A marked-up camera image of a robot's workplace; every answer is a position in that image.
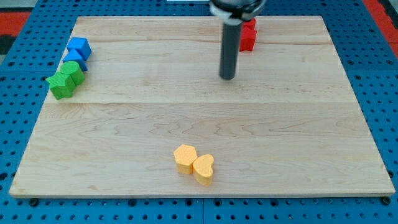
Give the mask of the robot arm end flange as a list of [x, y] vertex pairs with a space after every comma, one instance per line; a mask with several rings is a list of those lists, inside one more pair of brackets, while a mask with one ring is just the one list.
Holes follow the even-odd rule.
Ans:
[[267, 0], [209, 0], [210, 12], [225, 24], [237, 26], [258, 16]]

